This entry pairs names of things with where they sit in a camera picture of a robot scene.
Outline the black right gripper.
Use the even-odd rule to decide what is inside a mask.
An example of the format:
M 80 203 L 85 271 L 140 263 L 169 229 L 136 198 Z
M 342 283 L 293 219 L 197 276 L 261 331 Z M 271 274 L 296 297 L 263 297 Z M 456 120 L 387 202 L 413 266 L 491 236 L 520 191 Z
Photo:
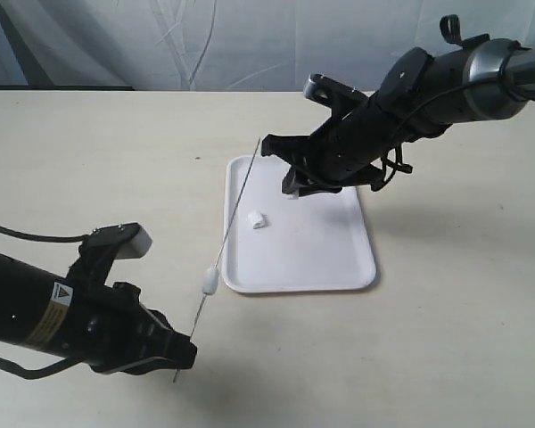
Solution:
M 377 191 L 387 182 L 385 168 L 373 161 L 413 140 L 413 129 L 386 111 L 376 95 L 314 93 L 309 100 L 329 107 L 331 117 L 311 136 L 266 135 L 261 156 L 276 156 L 289 165 L 305 165 L 305 174 L 290 167 L 282 180 L 282 193 L 299 196 L 339 193 L 342 188 L 370 185 Z

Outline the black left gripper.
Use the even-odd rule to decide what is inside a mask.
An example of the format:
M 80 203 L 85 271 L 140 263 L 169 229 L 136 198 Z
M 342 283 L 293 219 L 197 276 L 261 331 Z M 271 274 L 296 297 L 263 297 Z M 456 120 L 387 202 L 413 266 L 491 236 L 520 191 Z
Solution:
M 103 375 L 192 368 L 197 347 L 190 337 L 148 309 L 137 286 L 122 281 L 108 286 L 110 269 L 110 262 L 82 271 L 71 267 L 67 279 L 76 288 L 57 332 L 57 350 Z

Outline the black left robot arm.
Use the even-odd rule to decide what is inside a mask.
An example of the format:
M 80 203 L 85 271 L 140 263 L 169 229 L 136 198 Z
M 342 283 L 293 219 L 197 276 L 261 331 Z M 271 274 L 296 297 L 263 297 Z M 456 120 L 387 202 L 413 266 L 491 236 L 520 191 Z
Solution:
M 101 375 L 192 368 L 197 348 L 190 337 L 148 309 L 137 286 L 107 285 L 111 264 L 87 270 L 77 259 L 61 277 L 0 253 L 0 342 L 60 358 L 38 370 L 0 358 L 0 369 L 39 379 L 77 364 Z

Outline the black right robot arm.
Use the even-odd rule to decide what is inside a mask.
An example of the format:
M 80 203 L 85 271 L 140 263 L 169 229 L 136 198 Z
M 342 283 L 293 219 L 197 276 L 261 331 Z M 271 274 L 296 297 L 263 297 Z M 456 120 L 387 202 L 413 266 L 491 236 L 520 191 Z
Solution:
M 339 193 L 367 185 L 382 190 L 413 168 L 402 146 L 442 136 L 458 123 L 510 119 L 535 102 L 535 48 L 484 33 L 462 38 L 457 15 L 440 19 L 456 50 L 434 56 L 421 47 L 403 54 L 382 84 L 365 95 L 323 74 L 312 74 L 304 96 L 330 109 L 308 136 L 267 135 L 264 157 L 289 165 L 284 194 Z

